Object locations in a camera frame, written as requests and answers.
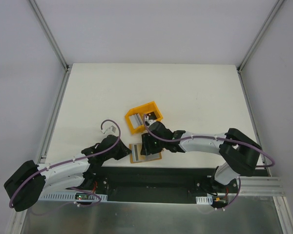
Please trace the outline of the orange leather card holder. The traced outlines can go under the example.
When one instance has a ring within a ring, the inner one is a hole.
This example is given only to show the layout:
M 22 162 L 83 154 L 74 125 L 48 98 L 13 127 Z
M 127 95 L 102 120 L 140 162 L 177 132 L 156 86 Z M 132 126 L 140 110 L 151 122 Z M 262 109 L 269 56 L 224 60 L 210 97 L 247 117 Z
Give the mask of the orange leather card holder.
M 152 155 L 142 155 L 141 154 L 141 149 L 142 149 L 142 144 L 137 143 L 137 144 L 130 144 L 129 149 L 131 150 L 130 154 L 130 163 L 143 163 L 143 162 L 149 162 L 149 161 L 154 161 L 154 160 L 160 160 L 162 159 L 162 154 L 157 153 L 157 154 L 152 154 Z

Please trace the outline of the beige magnetic stripe card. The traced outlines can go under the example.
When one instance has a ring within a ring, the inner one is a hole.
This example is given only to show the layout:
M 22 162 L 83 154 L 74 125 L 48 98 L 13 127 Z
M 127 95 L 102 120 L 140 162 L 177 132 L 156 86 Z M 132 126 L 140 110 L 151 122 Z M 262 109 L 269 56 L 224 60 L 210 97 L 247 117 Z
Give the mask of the beige magnetic stripe card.
M 130 161 L 131 163 L 138 163 L 143 161 L 143 156 L 141 155 L 142 144 L 130 144 L 131 147 L 131 156 Z

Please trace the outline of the yellow plastic bin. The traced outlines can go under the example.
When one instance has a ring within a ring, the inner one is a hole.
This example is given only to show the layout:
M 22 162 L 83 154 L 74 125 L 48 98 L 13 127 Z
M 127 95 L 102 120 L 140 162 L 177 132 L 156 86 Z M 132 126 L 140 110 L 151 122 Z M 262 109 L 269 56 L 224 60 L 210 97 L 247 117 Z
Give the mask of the yellow plastic bin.
M 155 121 L 163 119 L 163 115 L 154 101 L 130 109 L 125 115 L 125 121 L 132 135 L 142 133 L 145 130 L 144 115 Z

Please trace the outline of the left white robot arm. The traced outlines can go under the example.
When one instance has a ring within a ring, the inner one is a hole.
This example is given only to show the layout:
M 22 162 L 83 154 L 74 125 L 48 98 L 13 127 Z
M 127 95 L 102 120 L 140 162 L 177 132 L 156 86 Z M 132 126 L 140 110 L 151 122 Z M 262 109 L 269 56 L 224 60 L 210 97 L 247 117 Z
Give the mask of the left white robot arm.
M 129 154 L 131 150 L 119 137 L 108 135 L 71 159 L 40 164 L 28 160 L 4 183 L 10 198 L 9 207 L 21 212 L 32 207 L 40 197 L 55 191 L 71 187 L 90 189 L 95 169 L 109 159 L 120 160 Z

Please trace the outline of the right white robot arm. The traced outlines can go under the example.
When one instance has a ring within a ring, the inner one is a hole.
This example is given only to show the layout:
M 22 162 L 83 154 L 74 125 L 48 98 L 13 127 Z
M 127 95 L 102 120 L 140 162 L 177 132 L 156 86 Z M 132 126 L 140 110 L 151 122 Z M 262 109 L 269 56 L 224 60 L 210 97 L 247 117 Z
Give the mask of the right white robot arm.
M 141 154 L 148 156 L 166 149 L 172 153 L 203 152 L 221 156 L 225 163 L 216 167 L 210 180 L 215 192 L 222 192 L 238 176 L 253 176 L 262 148 L 235 128 L 216 135 L 199 135 L 184 130 L 172 132 L 155 121 L 142 134 Z

